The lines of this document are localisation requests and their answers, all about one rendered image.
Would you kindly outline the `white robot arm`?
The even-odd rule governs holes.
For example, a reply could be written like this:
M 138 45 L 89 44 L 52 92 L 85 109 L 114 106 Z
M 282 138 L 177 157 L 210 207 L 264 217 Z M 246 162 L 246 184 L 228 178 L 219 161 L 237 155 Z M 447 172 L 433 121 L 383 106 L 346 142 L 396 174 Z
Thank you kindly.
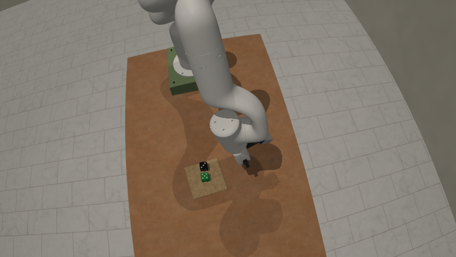
M 174 70 L 180 76 L 194 77 L 202 100 L 221 109 L 211 117 L 210 130 L 227 152 L 236 154 L 257 143 L 269 144 L 273 138 L 261 101 L 233 84 L 214 1 L 138 0 L 153 23 L 174 21 L 169 28 L 177 54 Z

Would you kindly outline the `black die with white pips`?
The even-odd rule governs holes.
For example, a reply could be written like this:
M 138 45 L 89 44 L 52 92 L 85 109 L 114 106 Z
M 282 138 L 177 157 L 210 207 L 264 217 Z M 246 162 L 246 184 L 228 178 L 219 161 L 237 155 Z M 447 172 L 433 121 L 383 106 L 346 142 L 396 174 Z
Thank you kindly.
M 207 162 L 200 162 L 199 163 L 199 167 L 200 167 L 200 171 L 203 172 L 203 171 L 208 171 L 208 164 Z

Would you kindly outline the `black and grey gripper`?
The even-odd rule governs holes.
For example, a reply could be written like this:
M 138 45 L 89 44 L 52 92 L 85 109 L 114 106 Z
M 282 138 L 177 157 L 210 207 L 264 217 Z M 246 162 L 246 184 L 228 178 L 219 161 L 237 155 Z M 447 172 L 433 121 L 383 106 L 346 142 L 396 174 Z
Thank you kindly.
M 250 161 L 251 158 L 250 158 L 249 152 L 247 150 L 247 147 L 245 147 L 245 149 L 239 153 L 232 153 L 232 155 L 235 158 L 238 165 L 245 164 L 246 168 L 250 167 L 248 162 Z

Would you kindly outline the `green die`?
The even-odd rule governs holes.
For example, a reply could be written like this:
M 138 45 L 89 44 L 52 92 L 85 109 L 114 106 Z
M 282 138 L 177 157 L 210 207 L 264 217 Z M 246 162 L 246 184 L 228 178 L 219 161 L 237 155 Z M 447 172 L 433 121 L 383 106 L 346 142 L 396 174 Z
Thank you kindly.
M 200 175 L 201 175 L 201 181 L 202 182 L 209 182 L 210 181 L 208 172 L 203 172 Z

